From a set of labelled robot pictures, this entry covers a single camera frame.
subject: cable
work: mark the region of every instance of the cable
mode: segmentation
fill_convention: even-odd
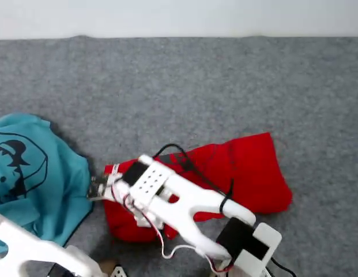
[[[281,268],[282,270],[286,271],[287,273],[290,273],[290,275],[292,275],[293,277],[297,277],[296,274],[290,270],[289,268],[287,267],[284,267],[283,265],[279,264],[278,261],[276,261],[274,258],[271,257],[271,261],[277,265],[279,268]]]
[[[127,200],[127,198],[128,198],[129,196],[130,196],[130,193],[128,193],[127,195],[125,195],[125,196],[123,197],[122,205],[123,205],[123,207],[124,207],[126,210],[128,210],[129,212],[131,212],[130,209],[128,209],[128,207],[127,207],[127,205],[126,205],[126,200]]]
[[[233,187],[234,187],[234,179],[231,178],[229,192],[225,195],[224,199],[222,200],[222,202],[220,204],[220,208],[218,209],[220,211],[220,214],[224,214],[223,213],[224,206],[225,206],[226,201],[231,199]]]
[[[215,191],[217,191],[219,194],[223,195],[223,196],[226,196],[226,194],[218,187],[216,186],[213,182],[211,182],[211,180],[209,180],[207,177],[205,177],[203,175],[203,173],[201,173],[201,171],[196,167],[196,165],[191,161],[191,159],[189,158],[188,154],[185,152],[185,150],[175,144],[175,143],[169,143],[169,144],[166,144],[165,146],[163,146],[157,153],[155,153],[153,155],[153,158],[157,158],[163,151],[165,151],[167,148],[169,147],[175,147],[176,149],[178,149],[183,155],[184,157],[187,159],[187,161],[190,163],[190,166],[192,167],[193,171],[199,175],[212,189],[214,189]]]
[[[137,209],[142,214],[142,216],[148,221],[148,223],[151,225],[151,227],[156,231],[156,233],[157,233],[157,235],[158,235],[158,237],[160,239],[160,242],[161,242],[161,254],[162,254],[162,257],[164,259],[167,259],[167,260],[171,259],[174,256],[175,252],[178,249],[181,249],[181,248],[189,248],[189,249],[192,249],[192,250],[196,251],[196,248],[194,246],[191,246],[191,245],[177,245],[177,246],[175,246],[173,248],[173,250],[171,251],[171,253],[169,255],[166,255],[164,253],[164,245],[165,244],[164,244],[164,240],[163,240],[163,237],[162,237],[162,234],[161,234],[160,230],[156,227],[156,225],[153,224],[153,222],[147,217],[147,215],[141,209],[137,208],[136,206],[134,206],[134,208]],[[205,258],[207,259],[212,272],[214,272],[215,274],[228,272],[233,267],[233,264],[230,263],[224,269],[218,270],[218,269],[215,268],[214,262],[213,262],[213,260],[211,260],[210,257],[205,255]]]
[[[114,198],[114,200],[118,203],[118,201],[116,199],[116,196],[115,196],[114,186],[113,185],[111,185],[111,194],[112,194],[112,197]]]

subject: cartoon face print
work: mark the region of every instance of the cartoon face print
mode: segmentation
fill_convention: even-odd
[[[24,198],[47,176],[48,157],[33,141],[0,133],[0,204]]]

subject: black wire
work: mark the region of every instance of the black wire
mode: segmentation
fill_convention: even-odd
[[[225,195],[223,201],[220,204],[220,208],[218,209],[220,211],[220,214],[224,214],[223,209],[224,209],[226,201],[231,199],[233,187],[234,187],[234,179],[231,178],[229,192]]]
[[[293,277],[297,277],[296,274],[295,274],[293,271],[291,271],[289,268],[286,268],[286,267],[284,267],[283,265],[279,264],[274,258],[271,258],[271,261],[272,261],[275,265],[277,265],[278,267],[280,267],[282,270],[284,270],[284,271],[290,273],[290,275],[292,275]]]
[[[195,166],[195,164],[191,161],[191,159],[189,158],[188,154],[185,152],[185,150],[175,144],[175,143],[169,143],[169,144],[166,144],[165,146],[163,146],[157,153],[155,153],[153,155],[153,158],[157,158],[163,151],[165,151],[167,148],[169,147],[175,147],[176,149],[178,149],[183,155],[184,157],[187,159],[187,161],[189,162],[191,168],[193,169],[193,171],[199,175],[209,186],[211,186],[212,189],[214,189],[215,191],[217,191],[219,194],[223,195],[223,196],[226,196],[226,194],[218,187],[216,186],[213,182],[211,182],[207,177],[205,177],[203,175],[203,173],[201,173],[201,171]]]
[[[275,277],[275,275],[272,273],[272,271],[266,267],[267,272],[270,274],[271,277]],[[225,277],[229,277],[229,272],[226,272]]]

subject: white plastic part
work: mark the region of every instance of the white plastic part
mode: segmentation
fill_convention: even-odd
[[[9,250],[0,259],[0,276],[28,277],[27,261],[57,263],[76,276],[107,277],[98,263],[74,246],[66,249],[51,241],[42,241],[25,229],[0,215],[0,240]]]
[[[131,187],[130,195],[135,200],[136,205],[141,204],[143,207],[148,207],[167,178],[175,172],[159,162],[153,162],[153,159],[148,156],[140,159],[141,162],[143,160],[150,166]]]
[[[251,277],[259,277],[281,242],[281,234],[266,223],[260,223],[254,230],[253,237],[269,247],[262,260],[258,260],[251,253],[242,250],[234,265]]]
[[[165,176],[165,181],[162,183],[165,189],[168,189],[179,197],[177,202],[169,203],[166,199],[162,199],[155,194],[149,194],[148,198],[143,194],[134,193],[132,197],[135,202],[139,203],[139,209],[152,213],[164,223],[173,227],[186,242],[198,248],[200,253],[206,254],[213,259],[230,259],[227,250],[203,235],[193,220],[193,216],[197,212],[218,213],[224,196],[213,190],[200,188],[196,184],[177,175],[165,165],[154,161],[149,156],[142,155],[139,161],[149,166],[145,173],[155,171],[154,173],[158,174],[158,176]],[[141,179],[147,180],[145,173],[137,183],[140,184]],[[251,226],[255,223],[255,215],[247,208],[232,200],[225,202],[223,214],[228,218],[236,217]]]
[[[220,268],[224,268],[227,264],[229,264],[229,262],[227,261],[226,263],[224,263],[223,267]],[[211,273],[209,275],[209,277],[251,277],[248,274],[246,274],[243,270],[241,270],[238,267],[233,267],[228,274],[226,275],[226,273],[220,273],[220,274],[215,274],[215,273]],[[269,272],[267,271],[267,269],[265,268],[264,270],[262,270],[260,276],[257,277],[272,277],[271,274],[269,274]]]
[[[115,267],[111,277],[127,277],[122,267]]]
[[[101,185],[99,188],[99,192],[101,195],[103,195],[103,199],[109,200],[109,201],[117,201],[120,204],[123,204],[123,199],[125,196],[127,196],[129,193],[131,194],[131,188],[127,183],[125,183],[123,180],[121,180],[122,173],[118,172],[119,165],[115,164],[113,166],[111,174],[108,176],[107,179],[107,186]],[[141,179],[141,183],[145,187],[143,190],[144,192],[148,189],[151,193],[154,192],[150,185],[145,185],[144,181]],[[168,191],[162,191],[161,197],[164,199],[169,199],[171,194]],[[126,207],[134,214],[135,220],[137,222],[137,226],[139,227],[150,227],[149,222],[142,216],[142,214],[134,209],[132,205],[129,204],[127,201]],[[156,217],[154,214],[150,213],[149,211],[146,211],[146,215],[149,218],[149,220],[152,221],[152,223],[157,226],[158,229],[163,229],[164,223],[162,220],[160,220],[158,217]]]

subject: white bracket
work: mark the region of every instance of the white bracket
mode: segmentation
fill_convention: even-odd
[[[234,266],[242,269],[251,277],[259,277],[270,261],[273,253],[281,242],[281,234],[266,223],[260,223],[253,232],[253,237],[263,242],[269,247],[262,260],[258,260],[251,253],[242,250],[238,258],[235,260]]]
[[[122,267],[115,267],[111,277],[127,277]]]
[[[0,259],[0,276],[28,277],[27,261],[48,261],[66,268],[75,276],[107,277],[97,262],[70,245],[66,249],[51,241],[43,241],[0,215],[0,240],[8,253]]]
[[[159,162],[152,163],[152,158],[147,158],[149,158],[148,162],[151,162],[150,166],[130,189],[130,196],[134,199],[135,205],[139,206],[141,204],[144,208],[149,206],[168,177],[172,174],[176,174],[167,166]],[[147,158],[142,157],[140,161],[145,162]]]

